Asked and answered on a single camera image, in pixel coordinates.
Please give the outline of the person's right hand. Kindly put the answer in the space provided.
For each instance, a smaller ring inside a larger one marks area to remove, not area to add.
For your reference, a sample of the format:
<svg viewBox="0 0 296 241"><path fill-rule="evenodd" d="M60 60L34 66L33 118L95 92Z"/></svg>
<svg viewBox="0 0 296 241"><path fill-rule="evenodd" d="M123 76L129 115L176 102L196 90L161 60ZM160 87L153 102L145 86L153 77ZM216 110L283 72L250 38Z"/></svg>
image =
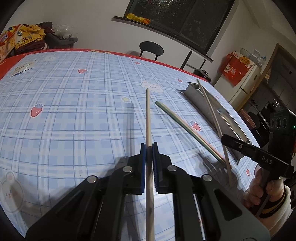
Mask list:
<svg viewBox="0 0 296 241"><path fill-rule="evenodd" d="M285 192L283 180L279 178L278 180L268 182L266 185L263 184L262 168L259 165L256 166L254 174L255 177L250 182L249 188L243 194L242 204L246 208L259 205L265 193L270 196L269 201L279 201Z"/></svg>

